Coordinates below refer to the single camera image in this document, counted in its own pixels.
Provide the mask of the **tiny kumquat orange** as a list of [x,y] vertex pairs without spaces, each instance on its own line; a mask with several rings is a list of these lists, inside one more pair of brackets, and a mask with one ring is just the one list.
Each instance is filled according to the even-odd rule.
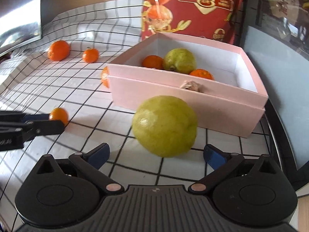
[[66,126],[69,122],[69,115],[65,109],[57,107],[51,111],[49,114],[49,119],[60,120]]

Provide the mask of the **large orange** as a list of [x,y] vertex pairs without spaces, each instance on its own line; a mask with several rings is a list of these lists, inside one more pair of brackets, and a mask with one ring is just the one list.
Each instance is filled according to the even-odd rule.
[[70,54],[70,45],[63,40],[54,42],[48,49],[48,58],[52,61],[61,61]]

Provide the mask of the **large green guava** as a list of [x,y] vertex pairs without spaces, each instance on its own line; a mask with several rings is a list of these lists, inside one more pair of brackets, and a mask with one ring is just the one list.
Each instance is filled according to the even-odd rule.
[[163,68],[167,71],[190,74],[197,63],[192,52],[184,48],[170,50],[163,58]]

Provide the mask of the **pink gift box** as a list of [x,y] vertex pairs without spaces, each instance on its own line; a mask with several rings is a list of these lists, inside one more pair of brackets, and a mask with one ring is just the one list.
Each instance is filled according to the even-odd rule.
[[[144,68],[149,55],[175,48],[191,51],[200,69],[214,79]],[[109,85],[117,106],[136,110],[148,98],[170,95],[195,111],[199,127],[248,137],[265,112],[267,91],[242,48],[205,38],[157,33],[131,47],[109,65]]]

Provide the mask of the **white black-grid tablecloth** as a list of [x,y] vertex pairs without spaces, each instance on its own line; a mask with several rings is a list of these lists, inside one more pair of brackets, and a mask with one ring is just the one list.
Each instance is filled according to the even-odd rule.
[[[88,152],[105,142],[110,158],[101,172],[120,184],[189,186],[211,173],[202,150],[208,143],[248,158],[269,150],[268,126],[262,119],[248,138],[204,128],[197,130],[193,148],[186,154],[163,159],[149,153],[134,138],[133,111],[116,106],[101,83],[103,68],[140,41],[143,0],[114,0],[72,9],[57,15],[43,28],[41,40],[15,51],[1,64],[1,109],[49,113],[62,107],[69,115],[65,132],[39,136],[22,149],[1,153],[1,225],[15,231],[22,220],[15,196],[36,162],[44,154],[67,158]],[[48,58],[48,49],[59,40],[70,45],[61,61]],[[83,61],[83,52],[96,48],[96,62]]]

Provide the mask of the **mandarin beside box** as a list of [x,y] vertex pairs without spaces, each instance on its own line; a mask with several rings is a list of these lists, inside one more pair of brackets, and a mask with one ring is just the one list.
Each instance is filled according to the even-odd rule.
[[108,67],[105,67],[102,72],[101,72],[101,83],[103,84],[103,86],[105,86],[106,88],[109,88],[109,83],[108,83]]

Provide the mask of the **mandarin inside box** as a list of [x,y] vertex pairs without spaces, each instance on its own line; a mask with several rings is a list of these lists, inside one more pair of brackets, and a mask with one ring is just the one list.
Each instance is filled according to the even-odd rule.
[[207,70],[204,70],[204,69],[196,69],[196,70],[192,71],[190,73],[190,75],[194,76],[194,77],[205,78],[205,79],[209,79],[209,80],[214,81],[213,75],[210,72],[208,72]]

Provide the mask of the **mandarin with stem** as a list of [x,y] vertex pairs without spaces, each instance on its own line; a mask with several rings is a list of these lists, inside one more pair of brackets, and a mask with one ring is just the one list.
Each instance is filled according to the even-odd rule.
[[96,48],[87,48],[83,52],[82,59],[86,63],[96,62],[99,57],[99,51]]

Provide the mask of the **dark monitor screen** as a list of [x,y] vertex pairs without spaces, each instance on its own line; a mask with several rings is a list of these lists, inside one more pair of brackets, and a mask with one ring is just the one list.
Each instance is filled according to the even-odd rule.
[[41,0],[1,0],[1,56],[42,37]]

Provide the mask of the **red snack bag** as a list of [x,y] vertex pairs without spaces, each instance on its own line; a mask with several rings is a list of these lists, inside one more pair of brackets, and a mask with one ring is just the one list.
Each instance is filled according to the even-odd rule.
[[202,37],[233,44],[232,18],[242,0],[143,0],[141,37],[158,32]]

